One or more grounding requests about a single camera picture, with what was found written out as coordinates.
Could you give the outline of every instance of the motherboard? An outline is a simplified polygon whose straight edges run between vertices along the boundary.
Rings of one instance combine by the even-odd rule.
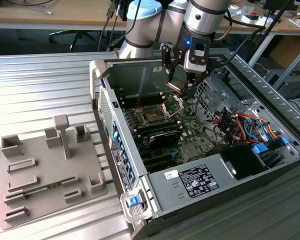
[[[148,172],[198,160],[215,146],[193,113],[193,105],[172,94],[148,101],[135,99],[135,107],[123,108]]]

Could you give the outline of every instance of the wooden desk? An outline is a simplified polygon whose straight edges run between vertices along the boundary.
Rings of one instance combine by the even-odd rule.
[[[51,15],[39,12],[24,6],[12,5],[2,1],[0,6],[0,29],[51,29],[51,30],[96,30],[100,31],[107,19],[106,13],[110,6],[110,0],[58,0],[49,11]],[[243,0],[240,6],[254,6],[255,12],[263,15],[265,10],[254,3]],[[111,30],[115,18],[113,17],[106,28]],[[273,31],[265,39],[256,54],[250,61],[251,65],[258,60],[260,55],[269,45],[275,35],[300,35],[300,28],[289,22],[288,17],[282,17],[282,22],[277,23]],[[229,26],[227,20],[223,20],[217,33],[223,33]],[[116,30],[124,31],[126,22],[118,18]],[[255,28],[233,24],[232,34],[250,34]]]
[[[103,27],[106,22],[106,13],[110,3],[110,0],[57,0],[48,9],[52,12],[50,15],[25,6],[13,5],[3,0],[0,5],[0,23],[69,25],[68,28],[75,25],[74,28],[69,28],[69,30],[100,30],[99,28]],[[109,27],[113,26],[114,21],[115,18],[113,17],[109,21]],[[84,28],[76,28],[76,25],[81,25]],[[126,22],[118,17],[116,26],[124,26],[122,28],[124,30]]]

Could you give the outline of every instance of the chip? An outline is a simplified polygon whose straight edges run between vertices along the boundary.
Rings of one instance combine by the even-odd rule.
[[[164,114],[161,112],[160,109],[157,109],[157,108],[148,108],[148,109],[144,108],[143,109],[143,117],[149,123],[165,120]]]
[[[191,159],[200,157],[200,153],[196,149],[196,146],[193,143],[187,143],[180,147],[183,157],[189,161]]]

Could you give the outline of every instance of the blue cable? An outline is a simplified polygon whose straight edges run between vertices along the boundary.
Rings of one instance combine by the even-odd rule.
[[[261,126],[262,131],[268,140],[273,139],[270,136],[270,134],[266,132],[264,125],[258,119],[254,118],[254,117],[247,118],[244,122],[244,130],[245,130],[246,134],[248,134],[250,137],[254,138],[256,140],[256,142],[259,143],[259,140],[254,135],[250,134],[250,132],[247,129],[247,122],[249,119],[255,120]]]

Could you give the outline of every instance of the aluminum extrusion table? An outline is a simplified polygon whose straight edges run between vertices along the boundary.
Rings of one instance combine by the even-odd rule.
[[[231,53],[212,49],[211,54]],[[114,59],[112,52],[0,56],[0,136],[21,139],[43,135],[51,117],[68,114],[70,125],[91,130],[108,194],[48,216],[1,230],[0,240],[112,239],[128,240],[130,232],[115,190],[102,139],[93,115],[89,91],[89,62]],[[241,58],[233,64],[266,95],[300,131],[300,114]],[[249,94],[229,76],[235,89]],[[300,239],[300,166],[271,184],[213,208],[151,239]]]

